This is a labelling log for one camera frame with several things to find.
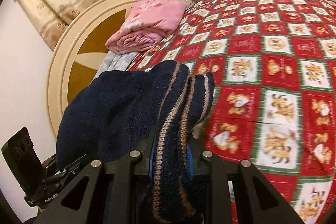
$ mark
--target round headboard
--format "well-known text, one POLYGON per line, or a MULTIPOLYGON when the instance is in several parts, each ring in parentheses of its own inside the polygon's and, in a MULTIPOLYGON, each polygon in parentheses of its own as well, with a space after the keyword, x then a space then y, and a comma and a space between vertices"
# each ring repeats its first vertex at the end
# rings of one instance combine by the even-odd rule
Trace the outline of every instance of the round headboard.
POLYGON ((91 83, 107 53, 106 40, 137 1, 98 1, 77 16, 58 41, 47 79, 47 111, 56 136, 65 108, 91 83))

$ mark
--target pink blanket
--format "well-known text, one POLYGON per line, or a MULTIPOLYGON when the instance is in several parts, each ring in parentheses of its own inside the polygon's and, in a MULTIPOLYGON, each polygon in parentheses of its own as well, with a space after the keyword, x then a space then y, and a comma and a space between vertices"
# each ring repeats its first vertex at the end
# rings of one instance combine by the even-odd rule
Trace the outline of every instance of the pink blanket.
POLYGON ((105 46, 117 54, 147 51, 177 29, 184 11, 183 0, 136 2, 119 31, 106 41, 105 46))

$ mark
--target bedspread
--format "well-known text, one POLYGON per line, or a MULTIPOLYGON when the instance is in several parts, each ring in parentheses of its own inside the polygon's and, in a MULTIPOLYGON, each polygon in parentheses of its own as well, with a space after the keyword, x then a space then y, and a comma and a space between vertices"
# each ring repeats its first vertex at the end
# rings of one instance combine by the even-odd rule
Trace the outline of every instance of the bedspread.
POLYGON ((251 160, 306 224, 318 223, 336 194, 335 19, 336 0, 197 0, 130 69, 173 59, 212 72, 206 148, 251 160))

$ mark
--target white wall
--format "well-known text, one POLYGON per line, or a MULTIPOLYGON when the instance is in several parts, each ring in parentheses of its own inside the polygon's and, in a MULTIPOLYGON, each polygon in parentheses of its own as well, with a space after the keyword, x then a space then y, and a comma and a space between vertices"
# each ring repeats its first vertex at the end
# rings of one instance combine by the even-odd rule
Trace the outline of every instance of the white wall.
MULTIPOLYGON (((0 6, 0 147, 26 126, 41 161, 55 153, 45 104, 52 51, 14 0, 0 6)), ((0 154, 0 188, 21 221, 36 216, 0 154)))
MULTIPOLYGON (((18 3, 0 6, 0 146, 27 126, 38 157, 55 153, 45 108, 46 75, 51 50, 43 42, 18 3)), ((36 215, 23 200, 23 191, 0 155, 0 187, 18 217, 36 215)))

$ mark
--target metal bolt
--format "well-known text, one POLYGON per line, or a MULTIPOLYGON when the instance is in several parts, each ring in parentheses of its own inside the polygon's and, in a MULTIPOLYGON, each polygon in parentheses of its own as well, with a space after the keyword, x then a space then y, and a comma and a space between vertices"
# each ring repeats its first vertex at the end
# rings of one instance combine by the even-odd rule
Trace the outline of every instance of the metal bolt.
POLYGON ((251 162, 249 160, 242 160, 241 165, 244 167, 249 167, 251 165, 251 162))
POLYGON ((211 158, 211 157, 212 157, 212 152, 209 151, 209 150, 204 150, 204 151, 202 152, 202 155, 203 155, 203 157, 205 157, 205 158, 211 158))
POLYGON ((132 158, 136 158, 140 156, 140 152, 138 150, 133 150, 129 154, 132 158))
POLYGON ((100 160, 93 160, 92 162, 91 162, 91 166, 92 167, 98 167, 98 166, 100 166, 101 165, 101 161, 100 160))

